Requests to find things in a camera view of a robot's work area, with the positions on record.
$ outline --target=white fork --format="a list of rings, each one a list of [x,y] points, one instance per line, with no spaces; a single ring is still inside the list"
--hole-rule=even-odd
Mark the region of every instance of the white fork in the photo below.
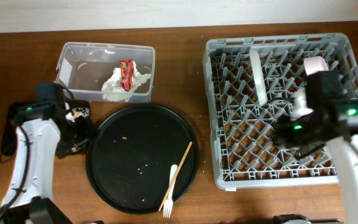
[[[171,173],[169,175],[169,185],[171,185],[171,181],[173,179],[173,176],[175,175],[175,172],[177,171],[178,165],[174,164],[171,166]],[[173,186],[171,190],[169,191],[168,197],[164,202],[164,211],[163,216],[164,218],[171,217],[172,207],[173,207],[173,200],[172,200],[172,193],[173,193],[173,187],[175,186],[175,181],[173,182]]]

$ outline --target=white tissue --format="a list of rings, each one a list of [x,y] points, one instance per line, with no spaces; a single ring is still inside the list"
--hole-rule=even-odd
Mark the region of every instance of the white tissue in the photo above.
[[[129,98],[132,96],[131,93],[135,92],[135,90],[144,84],[149,78],[151,78],[151,74],[141,75],[140,72],[136,69],[136,63],[134,62],[134,76],[132,77],[132,85],[129,91],[125,91],[125,89],[121,86],[121,68],[115,68],[112,72],[111,78],[103,83],[102,91],[110,92],[102,95],[104,100],[109,101],[121,101],[125,102],[129,101]]]

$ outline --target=brown tabletop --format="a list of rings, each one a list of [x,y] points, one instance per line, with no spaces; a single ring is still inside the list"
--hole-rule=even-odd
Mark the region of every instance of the brown tabletop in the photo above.
[[[84,155],[56,159],[54,202],[73,223],[94,220],[106,223],[253,223],[289,213],[299,213],[311,220],[344,221],[344,206],[336,184],[237,192],[219,190],[213,179],[211,131],[203,81],[202,59],[209,39],[328,32],[343,32],[349,37],[358,64],[358,22],[0,34],[0,143],[9,105],[33,99],[35,84],[54,81],[64,43],[152,46],[156,52],[152,102],[177,110],[195,130],[200,145],[196,179],[175,204],[171,219],[164,219],[161,213],[129,215],[109,207],[95,194],[86,177]],[[125,104],[91,102],[92,119],[100,123],[123,106]],[[0,164],[0,204],[13,165],[13,161]]]

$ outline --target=gray dish rack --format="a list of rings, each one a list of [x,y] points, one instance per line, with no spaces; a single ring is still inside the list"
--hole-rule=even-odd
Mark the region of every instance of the gray dish rack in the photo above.
[[[337,170],[323,151],[298,161],[272,144],[271,124],[293,107],[284,100],[259,106],[250,49],[259,53],[268,100],[291,98],[306,77],[303,59],[314,56],[342,72],[344,86],[358,97],[358,67],[344,34],[209,40],[203,68],[216,185],[235,190],[337,183]]]

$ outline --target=green led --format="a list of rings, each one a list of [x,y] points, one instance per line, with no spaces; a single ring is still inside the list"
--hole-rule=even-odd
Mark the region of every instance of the green led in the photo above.
[[[299,129],[302,129],[303,127],[302,127],[302,125],[300,125],[300,124],[296,124],[294,127],[293,127],[293,129],[294,130],[299,130]]]
[[[356,113],[357,113],[357,110],[353,109],[353,108],[348,109],[348,111],[347,111],[347,115],[349,115],[349,116],[355,115]]]

